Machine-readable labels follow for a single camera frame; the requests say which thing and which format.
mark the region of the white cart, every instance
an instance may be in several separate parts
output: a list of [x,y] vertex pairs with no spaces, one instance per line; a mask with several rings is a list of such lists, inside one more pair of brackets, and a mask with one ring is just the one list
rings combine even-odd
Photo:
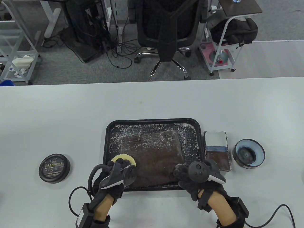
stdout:
[[[4,81],[9,79],[11,81],[25,81],[28,85],[31,85],[32,82],[30,79],[37,63],[39,53],[23,31],[21,25],[15,20],[15,17],[8,6],[3,1],[1,4],[6,7],[13,20],[0,21],[0,63],[2,64],[2,67],[5,66],[0,76],[0,80]],[[29,44],[29,50],[20,50],[22,42],[27,42]],[[16,58],[23,58],[25,55],[32,57],[33,61],[26,70],[27,72],[22,74],[20,69],[13,64],[13,60]]]
[[[235,18],[255,16],[259,13],[262,13],[261,8],[258,6],[255,0],[243,0],[240,3],[233,3],[232,0],[219,0],[219,3],[216,8],[212,6],[211,0],[208,12],[212,15],[216,11],[223,11],[225,13],[225,18],[223,19],[228,19],[225,24],[219,44],[216,44],[212,41],[207,22],[204,25],[202,40],[198,46],[198,50],[201,52],[203,59],[208,67],[208,70],[210,71],[210,76],[214,75],[213,71],[215,70],[229,68],[232,72],[235,71],[235,62],[240,56],[240,53],[243,49],[243,45],[240,47],[235,58],[231,54],[230,50],[238,48],[240,46],[238,43],[222,46],[224,36],[230,21]],[[223,63],[218,62],[217,59],[220,51],[223,51],[228,55],[228,60]],[[210,54],[214,52],[215,56],[213,59],[211,59]]]

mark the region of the black backpack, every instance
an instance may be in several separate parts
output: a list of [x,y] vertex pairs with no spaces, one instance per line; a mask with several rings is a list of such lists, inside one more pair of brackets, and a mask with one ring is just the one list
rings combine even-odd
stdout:
[[[215,43],[220,42],[227,21],[228,19],[221,21],[210,30],[212,40]],[[257,24],[251,18],[246,18],[246,21],[232,19],[228,24],[224,38],[229,44],[239,43],[242,46],[245,43],[252,43],[257,37],[257,32]]]

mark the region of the black office chair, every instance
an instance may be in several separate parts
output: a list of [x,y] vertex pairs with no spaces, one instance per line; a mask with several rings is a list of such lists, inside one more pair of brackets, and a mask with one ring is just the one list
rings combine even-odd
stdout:
[[134,63],[139,63],[143,56],[159,56],[149,81],[162,62],[173,62],[185,74],[184,79],[191,80],[173,57],[177,52],[190,57],[187,46],[193,44],[199,22],[206,22],[208,0],[128,0],[128,11],[130,23],[137,24],[139,44],[158,51],[140,52],[134,58]]

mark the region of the chair base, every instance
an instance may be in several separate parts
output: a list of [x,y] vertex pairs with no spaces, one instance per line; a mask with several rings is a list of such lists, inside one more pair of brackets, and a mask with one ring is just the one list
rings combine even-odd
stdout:
[[[188,47],[182,47],[179,48],[176,52],[181,53],[182,55],[186,56],[186,57],[190,57],[191,55],[191,50]],[[134,57],[134,63],[139,63],[140,59],[144,56],[158,56],[157,52],[151,52],[151,51],[143,51],[143,52],[139,52],[137,53],[137,55]],[[174,59],[172,59],[172,62],[184,73],[184,80],[188,81],[191,80],[191,78],[188,76],[188,73],[186,71],[186,69],[179,64],[177,61],[175,61]],[[160,64],[162,62],[159,60],[156,65],[154,66],[154,68],[151,70],[150,76],[149,76],[149,81],[153,80],[153,76],[156,73],[157,69],[159,68]]]

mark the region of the blue bowl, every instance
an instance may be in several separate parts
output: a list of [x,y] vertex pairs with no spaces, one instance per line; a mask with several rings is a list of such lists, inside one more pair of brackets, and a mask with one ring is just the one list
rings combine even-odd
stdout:
[[256,168],[265,160],[263,147],[252,139],[238,141],[232,151],[232,155],[235,161],[246,169]]

